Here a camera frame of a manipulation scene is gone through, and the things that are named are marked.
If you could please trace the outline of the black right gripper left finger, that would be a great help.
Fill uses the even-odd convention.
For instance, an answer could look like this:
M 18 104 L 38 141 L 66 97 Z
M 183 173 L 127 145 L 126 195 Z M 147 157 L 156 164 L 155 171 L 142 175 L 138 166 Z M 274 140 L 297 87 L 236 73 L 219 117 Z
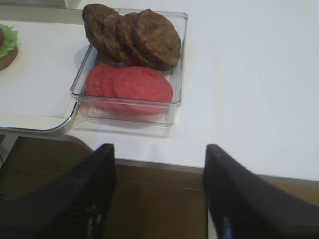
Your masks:
M 42 188 L 0 204 L 2 239 L 100 239 L 116 186 L 114 146 L 103 144 Z

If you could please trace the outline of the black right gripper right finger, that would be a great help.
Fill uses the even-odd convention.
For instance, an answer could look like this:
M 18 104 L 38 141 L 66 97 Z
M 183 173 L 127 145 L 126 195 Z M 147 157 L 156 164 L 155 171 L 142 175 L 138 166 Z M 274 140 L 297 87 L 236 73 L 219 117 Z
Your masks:
M 220 146 L 206 147 L 203 187 L 219 239 L 317 239 L 319 208 L 250 172 Z

